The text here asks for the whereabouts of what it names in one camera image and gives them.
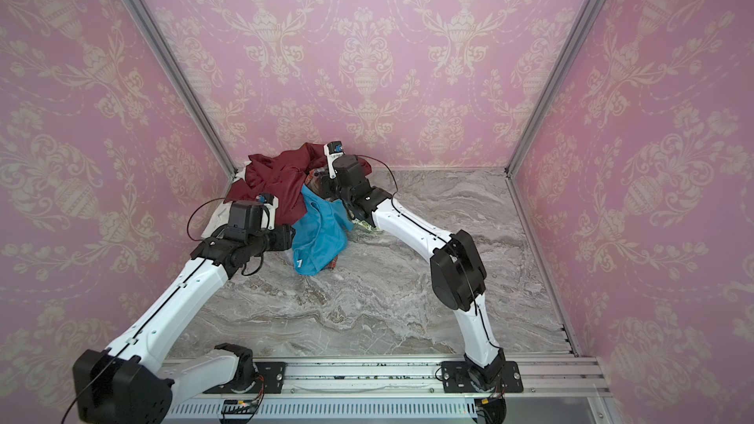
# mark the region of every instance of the black cable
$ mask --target black cable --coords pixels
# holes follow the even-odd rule
[[[356,157],[364,157],[366,159],[372,159],[373,161],[377,161],[378,163],[384,165],[385,168],[388,170],[388,172],[390,172],[390,176],[393,178],[393,184],[395,185],[395,192],[393,192],[393,194],[391,195],[390,204],[393,206],[393,210],[395,210],[396,212],[398,212],[399,216],[402,215],[405,219],[407,219],[408,221],[414,223],[416,226],[418,226],[422,230],[428,232],[433,237],[438,238],[440,241],[450,242],[449,240],[443,239],[443,237],[439,236],[436,232],[429,231],[427,228],[423,227],[421,224],[419,224],[416,221],[412,220],[409,216],[406,216],[406,214],[402,213],[401,210],[399,210],[398,208],[396,208],[395,203],[393,203],[393,198],[395,198],[395,194],[398,193],[398,183],[395,181],[395,175],[393,175],[393,171],[390,169],[389,165],[383,163],[381,160],[377,159],[376,157],[372,157],[371,155],[357,154]],[[461,271],[464,273],[464,277],[466,278],[466,285],[468,285],[468,287],[469,287],[469,294],[471,294],[472,297],[473,297],[474,296],[474,290],[472,290],[472,288],[471,288],[471,282],[469,281],[469,277],[466,274],[466,269],[461,268]],[[479,315],[479,310],[478,310],[478,306],[476,305],[476,298],[474,298],[474,301],[472,303],[474,303],[474,315],[478,316]],[[481,319],[482,319],[482,328],[484,329],[484,334],[487,337],[487,342],[492,347],[495,347],[496,349],[502,349],[501,346],[493,344],[492,341],[489,339],[489,333],[487,332],[487,327],[484,325],[484,316],[482,316]]]
[[[197,271],[197,270],[199,270],[199,269],[201,268],[201,266],[203,266],[203,265],[204,265],[204,263],[205,263],[206,261],[207,261],[207,259],[204,259],[204,260],[202,260],[202,261],[201,261],[201,263],[200,263],[200,264],[199,264],[199,265],[198,265],[198,266],[196,267],[196,269],[194,269],[194,270],[193,270],[193,271],[192,271],[192,272],[191,272],[191,273],[190,273],[190,274],[188,275],[188,277],[186,277],[186,278],[185,278],[185,280],[184,280],[184,281],[186,281],[186,280],[188,280],[189,278],[191,278],[191,277],[192,277],[192,276],[193,276],[193,275],[194,275],[194,274],[196,273],[196,271]],[[165,306],[165,305],[167,304],[167,302],[168,302],[168,301],[170,301],[170,298],[172,298],[172,297],[173,297],[173,295],[175,295],[175,294],[176,294],[176,292],[177,292],[178,290],[180,290],[180,287],[176,287],[176,289],[175,289],[175,290],[173,290],[173,293],[171,293],[171,294],[170,294],[170,296],[169,296],[169,297],[167,297],[167,299],[166,299],[166,300],[165,300],[165,301],[164,301],[164,302],[162,303],[162,305],[160,305],[160,306],[159,306],[159,307],[158,307],[158,308],[156,309],[156,311],[155,311],[155,312],[154,312],[154,313],[153,313],[153,314],[152,314],[151,316],[149,316],[149,318],[148,318],[148,319],[147,319],[147,320],[146,320],[146,321],[145,321],[145,322],[144,322],[144,323],[143,323],[143,324],[141,325],[141,327],[139,327],[139,329],[137,330],[136,334],[134,334],[134,335],[133,335],[133,336],[131,337],[131,339],[136,339],[136,337],[137,337],[137,336],[138,336],[139,334],[141,334],[141,332],[142,332],[142,331],[144,331],[144,327],[145,327],[145,326],[146,326],[146,325],[147,325],[147,324],[148,324],[148,323],[149,323],[149,322],[150,322],[150,321],[152,320],[152,318],[154,318],[154,317],[155,317],[155,315],[156,315],[157,313],[159,313],[159,312],[160,312],[160,310],[162,309],[162,307],[163,307],[163,306]],[[87,383],[87,385],[86,385],[86,386],[85,386],[84,388],[82,388],[82,389],[81,389],[81,391],[79,391],[79,393],[78,393],[78,394],[76,394],[76,396],[75,396],[75,397],[73,398],[73,401],[71,401],[71,404],[69,404],[69,406],[68,406],[68,409],[66,409],[66,412],[65,412],[65,414],[63,414],[63,415],[62,415],[62,419],[60,420],[60,424],[63,424],[63,423],[64,423],[64,422],[66,421],[66,418],[68,417],[68,414],[69,414],[69,413],[71,412],[71,409],[73,408],[73,405],[74,405],[74,404],[76,404],[76,401],[77,401],[77,400],[79,400],[79,398],[80,398],[81,394],[82,394],[82,393],[83,393],[84,391],[86,391],[86,390],[87,390],[87,388],[89,388],[90,386],[92,386],[92,384],[93,384],[93,383],[94,383],[95,381],[97,381],[97,379],[98,379],[98,378],[99,378],[100,376],[102,376],[102,373],[104,373],[104,371],[105,371],[105,370],[106,370],[106,369],[107,369],[107,368],[108,368],[108,367],[109,367],[109,366],[110,366],[110,365],[111,365],[111,364],[112,364],[113,362],[115,362],[115,360],[116,360],[116,359],[118,358],[118,356],[119,356],[120,354],[122,354],[122,353],[123,353],[123,352],[124,352],[124,351],[125,351],[125,350],[126,350],[126,349],[128,348],[128,346],[129,346],[129,345],[131,345],[131,344],[126,344],[126,345],[125,345],[125,346],[123,347],[123,349],[121,349],[121,351],[120,351],[119,353],[115,354],[115,357],[111,358],[111,359],[110,359],[110,362],[107,362],[107,365],[105,365],[105,367],[103,367],[103,368],[102,368],[102,370],[101,370],[101,371],[99,371],[99,373],[98,373],[98,374],[97,374],[97,375],[96,375],[96,376],[95,376],[95,377],[94,377],[94,378],[93,378],[93,379],[92,379],[91,381],[89,381],[89,383]]]
[[[105,373],[105,370],[107,370],[107,368],[113,362],[115,362],[115,360],[118,358],[118,355],[120,355],[121,353],[123,353],[123,351],[126,350],[126,347],[128,347],[128,345],[129,344],[126,344],[126,346],[123,349],[121,349],[121,351],[119,353],[115,354],[115,357],[111,358],[110,362],[107,362],[107,364],[104,367],[102,367],[102,370],[100,370],[99,373],[93,379],[91,379],[91,381],[89,381],[89,383],[87,383],[87,385],[84,388],[82,388],[81,391],[79,391],[76,394],[76,396],[73,398],[73,401],[71,401],[71,404],[68,405],[68,409],[66,409],[66,412],[62,415],[62,419],[60,420],[60,424],[65,424],[66,418],[68,417],[68,414],[71,412],[71,409],[73,409],[73,405],[76,404],[76,401],[79,400],[79,398],[84,393],[84,391],[87,391],[87,388],[89,388],[90,386],[92,386],[94,384],[94,382],[96,382],[97,379],[100,376],[102,376],[103,373]]]
[[[371,155],[358,154],[358,155],[356,155],[356,157],[364,157],[364,158],[367,158],[367,159],[372,159],[373,161],[377,161],[378,163],[384,165],[385,168],[388,170],[388,172],[390,172],[390,176],[393,178],[393,184],[395,185],[395,191],[390,195],[390,204],[393,206],[393,210],[395,210],[396,212],[398,212],[398,216],[403,216],[405,219],[407,219],[408,221],[414,223],[416,226],[418,226],[419,228],[421,228],[423,231],[428,232],[432,237],[438,238],[440,241],[450,242],[447,239],[443,239],[443,237],[440,236],[440,235],[438,235],[436,232],[431,232],[427,228],[423,227],[421,224],[419,224],[416,221],[412,220],[409,216],[406,216],[405,213],[401,212],[401,210],[399,210],[395,206],[395,202],[393,201],[393,199],[395,198],[396,193],[398,193],[398,183],[395,181],[395,175],[393,175],[393,171],[390,169],[389,165],[383,163],[381,160],[377,159],[376,157],[372,157]]]
[[[508,406],[505,403],[505,399],[496,398],[494,401],[499,401],[499,409],[496,409],[494,406],[486,406],[485,408],[478,407],[476,409],[476,415],[484,418],[485,424],[487,424],[487,422],[490,424],[502,424],[507,416]]]
[[[267,231],[267,228],[270,226],[270,209],[267,208],[267,205],[265,205],[264,203],[262,203],[262,210],[267,215],[267,226],[265,226],[265,227],[261,227],[260,226],[259,227],[259,233],[258,233],[258,235],[261,234],[261,233],[263,233],[264,231]]]
[[[264,253],[264,252],[261,252],[261,253],[259,254],[259,267],[257,267],[257,269],[256,269],[256,270],[254,270],[254,271],[253,271],[253,272],[251,272],[251,273],[244,273],[244,272],[246,272],[246,266],[244,265],[244,266],[243,266],[243,268],[242,268],[242,269],[241,269],[241,271],[240,271],[240,274],[241,274],[242,276],[244,276],[244,277],[250,277],[250,276],[254,275],[255,273],[259,272],[259,269],[260,269],[260,268],[262,268],[262,264],[263,264],[264,262],[265,262],[265,253]]]
[[[250,414],[251,417],[249,419],[251,419],[251,418],[253,418],[256,415],[257,412],[259,412],[259,408],[262,407],[262,401],[265,400],[265,382],[264,382],[264,377],[261,377],[261,378],[262,378],[262,387],[261,387],[261,389],[259,391],[259,394],[257,395],[257,398],[259,399],[259,403],[254,408],[253,412],[249,412],[249,410],[250,410],[251,407],[237,408],[237,409],[230,410],[230,411],[225,411],[225,409],[222,408],[223,409],[223,411],[222,411],[222,419],[223,420],[225,420],[225,415],[226,414],[235,414],[235,415],[244,415],[244,416]]]
[[[194,210],[194,212],[193,212],[193,213],[191,213],[191,216],[189,216],[189,218],[188,218],[188,221],[186,222],[186,235],[188,235],[188,238],[189,238],[190,240],[192,240],[192,241],[201,241],[201,240],[202,240],[202,239],[194,239],[194,238],[193,238],[193,237],[191,236],[191,232],[189,232],[189,231],[188,231],[188,230],[189,230],[189,229],[188,229],[188,228],[189,228],[189,224],[191,224],[191,220],[192,220],[192,218],[194,217],[194,215],[196,214],[196,212],[198,212],[198,211],[199,211],[199,210],[201,209],[201,207],[203,207],[204,205],[208,205],[208,204],[210,204],[210,203],[212,203],[212,202],[216,202],[217,200],[228,200],[229,202],[240,202],[240,200],[231,200],[231,199],[228,199],[228,198],[226,198],[226,197],[224,197],[224,196],[221,196],[221,197],[218,197],[218,198],[216,198],[216,199],[207,200],[206,202],[204,202],[204,203],[202,203],[201,205],[199,205],[199,206],[198,206],[198,207],[197,207],[197,208],[196,208],[196,209]]]

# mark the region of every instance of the marble floor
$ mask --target marble floor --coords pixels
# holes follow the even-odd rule
[[[500,169],[395,172],[396,199],[439,227],[468,231],[487,269],[487,310],[509,353],[568,350]],[[386,171],[370,176],[392,190]],[[428,264],[386,232],[354,227],[334,270],[296,274],[290,252],[265,256],[253,277],[236,275],[170,351],[191,358],[215,344],[255,356],[461,353],[450,309],[434,296]]]

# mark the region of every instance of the black mounting plate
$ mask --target black mounting plate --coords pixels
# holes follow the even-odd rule
[[[442,363],[443,388],[446,393],[479,393],[469,378],[469,366],[466,362],[443,362]],[[500,370],[501,383],[504,393],[523,393],[523,382],[518,364],[512,361],[505,362]]]
[[[265,395],[279,395],[283,392],[284,379],[278,380],[278,375],[285,378],[285,362],[254,362],[258,372],[265,378]],[[246,395],[256,395],[262,382],[255,381]],[[225,385],[218,385],[205,391],[205,395],[221,395],[222,393],[232,393]]]

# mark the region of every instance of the pink wallpaper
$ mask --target pink wallpaper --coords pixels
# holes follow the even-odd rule
[[[754,8],[608,0],[517,183],[625,422],[754,422]]]
[[[583,0],[147,0],[235,160],[506,165]]]
[[[0,420],[59,422],[227,177],[119,0],[2,0],[0,100]]]

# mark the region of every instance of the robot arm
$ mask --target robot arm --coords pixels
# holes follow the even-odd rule
[[[199,309],[251,257],[290,249],[295,230],[275,226],[278,200],[233,202],[228,224],[204,239],[157,301],[108,347],[87,350],[73,365],[79,416],[110,424],[162,422],[184,400],[213,386],[243,392],[256,379],[252,351],[220,344],[203,357],[161,368],[178,335]]]
[[[339,141],[325,146],[329,178],[344,205],[359,220],[390,232],[429,262],[432,289],[453,310],[464,337],[472,382],[495,387],[505,363],[485,308],[485,271],[466,231],[440,230],[406,210],[392,195],[371,186],[353,155]],[[278,200],[233,202],[226,227],[192,252],[178,278],[125,333],[108,347],[87,350],[73,366],[79,417],[84,422],[161,422],[177,404],[213,386],[247,391],[256,379],[252,351],[220,344],[211,353],[177,367],[161,368],[178,335],[204,303],[251,257],[290,249],[295,230],[275,226]]]
[[[390,232],[429,262],[432,290],[453,310],[464,337],[472,382],[479,390],[495,387],[505,364],[502,348],[492,334],[485,306],[484,268],[474,240],[463,230],[451,233],[406,210],[385,190],[366,179],[355,155],[344,155],[342,144],[325,145],[334,191],[361,221]]]

